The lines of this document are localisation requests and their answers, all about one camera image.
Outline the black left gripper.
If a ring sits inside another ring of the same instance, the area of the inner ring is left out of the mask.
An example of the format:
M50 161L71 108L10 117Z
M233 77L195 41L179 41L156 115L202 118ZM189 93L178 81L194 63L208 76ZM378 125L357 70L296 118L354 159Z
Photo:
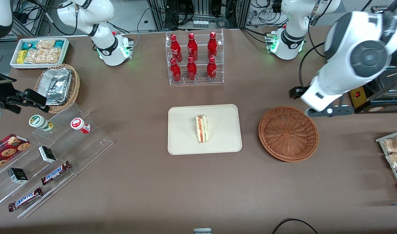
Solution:
M295 86L289 90L289 98L290 99L299 99L301 98L309 89L309 86Z

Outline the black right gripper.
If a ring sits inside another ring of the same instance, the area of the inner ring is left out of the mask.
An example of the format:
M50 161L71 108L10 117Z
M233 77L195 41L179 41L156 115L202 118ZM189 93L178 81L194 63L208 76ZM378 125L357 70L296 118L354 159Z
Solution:
M20 93L13 86L17 79L10 78L0 73L0 108L9 110L13 113L19 114L21 108L17 106L22 99L22 105L25 107L32 107L41 110L42 112L49 113L50 108L46 105L47 98L32 89L26 89Z

